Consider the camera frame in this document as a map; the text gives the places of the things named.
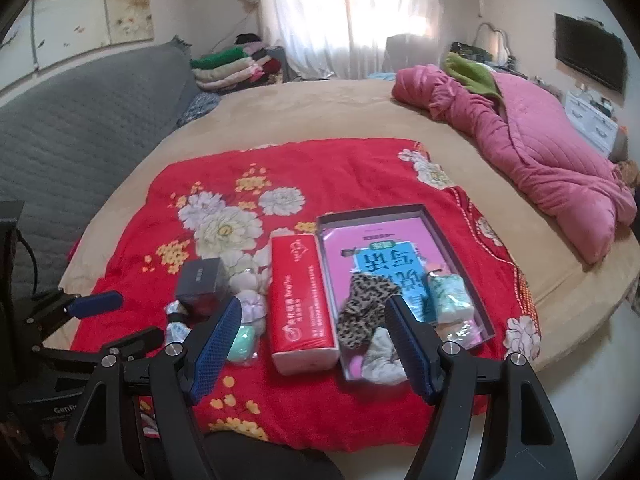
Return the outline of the white plush doll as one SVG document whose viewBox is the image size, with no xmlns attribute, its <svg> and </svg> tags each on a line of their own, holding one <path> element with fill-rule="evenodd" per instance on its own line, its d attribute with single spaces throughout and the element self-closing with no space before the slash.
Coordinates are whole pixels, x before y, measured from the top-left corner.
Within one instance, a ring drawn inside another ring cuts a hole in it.
<svg viewBox="0 0 640 480">
<path fill-rule="evenodd" d="M 232 294 L 242 308 L 242 324 L 252 326 L 258 337 L 266 331 L 270 269 L 261 268 L 251 255 L 234 252 L 226 265 Z"/>
</svg>

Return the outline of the grey quilted sofa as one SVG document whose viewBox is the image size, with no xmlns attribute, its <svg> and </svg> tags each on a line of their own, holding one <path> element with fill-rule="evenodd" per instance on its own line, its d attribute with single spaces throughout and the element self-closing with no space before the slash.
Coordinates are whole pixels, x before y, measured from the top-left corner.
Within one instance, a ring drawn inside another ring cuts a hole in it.
<svg viewBox="0 0 640 480">
<path fill-rule="evenodd" d="M 22 298 L 58 286 L 91 219 L 198 92 L 190 44 L 98 58 L 37 84 L 1 107 L 1 198 L 20 200 L 30 248 L 15 258 Z"/>
</svg>

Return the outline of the grey shallow tray box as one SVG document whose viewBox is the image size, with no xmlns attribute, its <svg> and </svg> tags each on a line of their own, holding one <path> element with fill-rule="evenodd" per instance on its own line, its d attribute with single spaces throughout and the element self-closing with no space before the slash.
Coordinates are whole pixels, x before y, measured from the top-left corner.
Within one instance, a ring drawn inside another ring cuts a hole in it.
<svg viewBox="0 0 640 480">
<path fill-rule="evenodd" d="M 317 220 L 319 252 L 328 299 L 337 316 L 349 294 L 352 274 L 385 276 L 421 322 L 437 327 L 427 273 L 459 274 L 473 300 L 473 320 L 484 326 L 483 344 L 496 330 L 469 273 L 442 234 L 433 216 L 419 204 L 387 206 L 325 214 Z"/>
</svg>

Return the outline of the clear plastic bag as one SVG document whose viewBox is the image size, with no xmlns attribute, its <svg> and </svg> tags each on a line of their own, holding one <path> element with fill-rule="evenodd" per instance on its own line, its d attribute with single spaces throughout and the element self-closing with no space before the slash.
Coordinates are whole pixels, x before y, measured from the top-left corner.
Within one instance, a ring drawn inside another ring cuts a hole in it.
<svg viewBox="0 0 640 480">
<path fill-rule="evenodd" d="M 460 344 L 465 350 L 471 350 L 485 340 L 484 326 L 474 320 L 466 320 L 460 323 L 439 324 L 436 328 L 443 342 L 450 341 Z"/>
</svg>

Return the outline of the black wall television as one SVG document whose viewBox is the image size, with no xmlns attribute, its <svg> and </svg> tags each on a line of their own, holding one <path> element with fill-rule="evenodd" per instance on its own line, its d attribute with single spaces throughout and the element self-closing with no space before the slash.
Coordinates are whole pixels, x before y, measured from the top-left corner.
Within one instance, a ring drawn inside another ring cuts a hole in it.
<svg viewBox="0 0 640 480">
<path fill-rule="evenodd" d="M 605 88 L 623 94 L 627 55 L 623 41 L 595 22 L 554 16 L 555 58 Z"/>
</svg>

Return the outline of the white drawer cabinet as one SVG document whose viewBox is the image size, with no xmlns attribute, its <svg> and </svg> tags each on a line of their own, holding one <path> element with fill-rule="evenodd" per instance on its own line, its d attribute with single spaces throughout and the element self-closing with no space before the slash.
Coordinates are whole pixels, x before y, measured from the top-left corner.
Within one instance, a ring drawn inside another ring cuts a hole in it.
<svg viewBox="0 0 640 480">
<path fill-rule="evenodd" d="M 611 155 L 618 125 L 586 101 L 567 93 L 564 110 L 573 127 L 603 156 Z"/>
</svg>

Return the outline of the red tissue box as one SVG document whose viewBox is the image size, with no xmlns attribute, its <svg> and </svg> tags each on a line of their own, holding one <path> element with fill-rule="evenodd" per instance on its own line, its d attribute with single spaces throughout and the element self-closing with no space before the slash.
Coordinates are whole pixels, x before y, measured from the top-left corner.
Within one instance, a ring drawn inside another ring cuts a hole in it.
<svg viewBox="0 0 640 480">
<path fill-rule="evenodd" d="M 340 357 L 312 234 L 271 240 L 267 327 L 273 364 L 284 376 L 330 370 Z"/>
</svg>

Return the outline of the blue patterned cushion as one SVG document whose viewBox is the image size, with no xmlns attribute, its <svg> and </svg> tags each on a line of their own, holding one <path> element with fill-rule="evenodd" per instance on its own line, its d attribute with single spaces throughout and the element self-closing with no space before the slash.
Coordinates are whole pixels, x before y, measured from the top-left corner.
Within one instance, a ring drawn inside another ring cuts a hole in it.
<svg viewBox="0 0 640 480">
<path fill-rule="evenodd" d="M 212 112 L 220 103 L 221 97 L 215 92 L 198 92 L 184 113 L 178 118 L 176 128 L 200 119 Z"/>
</svg>

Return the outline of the beige round bed cover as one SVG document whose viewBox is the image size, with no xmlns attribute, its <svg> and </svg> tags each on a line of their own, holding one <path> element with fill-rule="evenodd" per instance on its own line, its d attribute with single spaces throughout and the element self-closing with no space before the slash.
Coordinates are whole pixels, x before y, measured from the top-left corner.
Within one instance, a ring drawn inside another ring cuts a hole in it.
<svg viewBox="0 0 640 480">
<path fill-rule="evenodd" d="M 537 306 L 543 370 L 582 345 L 634 296 L 639 244 L 621 229 L 605 259 L 584 269 L 555 223 L 518 194 L 448 125 L 390 98 L 379 80 L 290 82 L 233 93 L 216 110 L 171 133 L 140 162 L 93 217 L 65 270 L 66 292 L 88 294 L 105 270 L 122 231 L 143 205 L 154 178 L 179 160 L 232 150 L 265 151 L 269 144 L 333 138 L 410 139 L 461 185 L 524 272 Z"/>
</svg>

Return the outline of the mint green tissue pack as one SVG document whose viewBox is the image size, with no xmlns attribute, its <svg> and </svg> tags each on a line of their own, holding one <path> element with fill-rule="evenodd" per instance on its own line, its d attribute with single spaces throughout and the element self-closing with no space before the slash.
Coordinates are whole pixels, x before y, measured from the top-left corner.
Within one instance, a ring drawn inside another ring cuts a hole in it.
<svg viewBox="0 0 640 480">
<path fill-rule="evenodd" d="M 438 324 L 457 324 L 474 318 L 475 307 L 462 276 L 430 272 L 426 281 Z"/>
</svg>

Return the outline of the stack of folded clothes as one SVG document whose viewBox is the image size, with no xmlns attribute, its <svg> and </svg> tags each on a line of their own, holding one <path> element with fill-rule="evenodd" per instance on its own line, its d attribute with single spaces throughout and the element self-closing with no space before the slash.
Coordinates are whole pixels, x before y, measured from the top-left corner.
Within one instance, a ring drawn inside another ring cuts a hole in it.
<svg viewBox="0 0 640 480">
<path fill-rule="evenodd" d="M 248 32 L 219 52 L 190 61 L 198 88 L 228 94 L 288 80 L 288 61 L 282 47 L 270 46 Z"/>
</svg>

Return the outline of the red floral blanket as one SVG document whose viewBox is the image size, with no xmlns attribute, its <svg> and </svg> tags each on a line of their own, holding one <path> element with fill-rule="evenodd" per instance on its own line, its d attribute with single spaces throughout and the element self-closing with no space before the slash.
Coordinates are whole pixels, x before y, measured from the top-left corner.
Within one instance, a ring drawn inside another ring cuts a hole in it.
<svg viewBox="0 0 640 480">
<path fill-rule="evenodd" d="M 321 140 L 233 151 L 177 162 L 152 182 L 97 292 L 116 290 L 122 308 L 83 320 L 73 348 L 163 326 L 181 267 L 197 258 L 251 255 L 270 269 L 273 237 L 317 232 L 322 214 L 419 204 L 454 248 L 488 310 L 495 337 L 483 358 L 540 352 L 537 313 L 523 273 L 460 186 L 416 142 Z M 206 430 L 292 448 L 354 452 L 415 445 L 432 410 L 407 385 L 346 382 L 339 370 L 281 375 L 268 344 L 251 366 L 227 366 L 195 410 Z"/>
</svg>

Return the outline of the white curtain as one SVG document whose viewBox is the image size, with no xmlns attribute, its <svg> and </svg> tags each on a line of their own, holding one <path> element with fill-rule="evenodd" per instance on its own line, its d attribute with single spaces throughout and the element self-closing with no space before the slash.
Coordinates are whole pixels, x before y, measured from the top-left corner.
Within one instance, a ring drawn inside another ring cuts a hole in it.
<svg viewBox="0 0 640 480">
<path fill-rule="evenodd" d="M 392 37 L 437 44 L 443 10 L 442 0 L 259 0 L 259 23 L 300 76 L 363 79 L 383 69 Z"/>
</svg>

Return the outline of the dark navy gift box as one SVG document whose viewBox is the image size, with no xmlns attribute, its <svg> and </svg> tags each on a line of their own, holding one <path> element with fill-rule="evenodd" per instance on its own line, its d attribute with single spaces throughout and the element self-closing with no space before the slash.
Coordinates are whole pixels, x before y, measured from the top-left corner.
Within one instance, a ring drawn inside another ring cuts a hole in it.
<svg viewBox="0 0 640 480">
<path fill-rule="evenodd" d="M 232 296 L 221 258 L 196 259 L 180 270 L 175 298 L 194 318 L 208 318 Z"/>
</svg>

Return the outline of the leopard print cloth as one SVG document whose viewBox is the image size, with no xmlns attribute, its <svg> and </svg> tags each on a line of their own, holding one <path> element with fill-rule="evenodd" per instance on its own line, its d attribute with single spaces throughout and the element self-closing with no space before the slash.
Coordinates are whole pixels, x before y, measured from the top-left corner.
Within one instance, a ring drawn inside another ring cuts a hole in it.
<svg viewBox="0 0 640 480">
<path fill-rule="evenodd" d="M 385 276 L 352 274 L 349 294 L 336 323 L 340 344 L 350 350 L 368 344 L 384 324 L 386 301 L 400 294 L 400 287 Z"/>
</svg>

